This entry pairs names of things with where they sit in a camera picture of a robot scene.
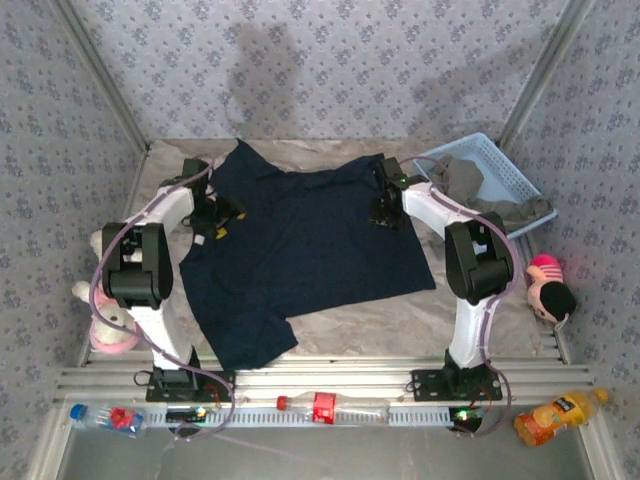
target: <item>gray floor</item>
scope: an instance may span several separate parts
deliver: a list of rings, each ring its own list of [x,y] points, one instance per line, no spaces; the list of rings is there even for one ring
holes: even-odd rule
[[[511,422],[473,440],[456,438],[444,428],[254,428],[224,435],[314,461],[220,439],[176,444],[164,429],[149,430],[138,440],[77,430],[59,480],[592,478],[577,430],[531,448],[520,442]]]

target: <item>patterned wallpaper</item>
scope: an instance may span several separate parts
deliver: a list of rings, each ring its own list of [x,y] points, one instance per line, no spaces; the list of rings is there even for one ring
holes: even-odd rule
[[[559,210],[537,237],[565,265],[579,309],[574,361],[611,387],[629,478],[640,479],[640,5],[600,1],[512,152]]]
[[[496,137],[566,0],[74,0],[155,138]]]
[[[0,478],[21,478],[56,367],[89,324],[71,296],[89,235],[119,215],[137,164],[46,0],[0,8]]]

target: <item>plastic water bottle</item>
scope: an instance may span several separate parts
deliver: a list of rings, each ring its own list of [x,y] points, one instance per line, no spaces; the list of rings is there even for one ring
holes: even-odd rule
[[[354,398],[336,393],[306,392],[278,397],[277,408],[307,422],[326,425],[388,425],[389,403],[381,398]]]
[[[89,406],[78,403],[73,406],[69,416],[76,421],[76,426],[108,430],[132,438],[138,438],[146,427],[142,411],[125,407]]]

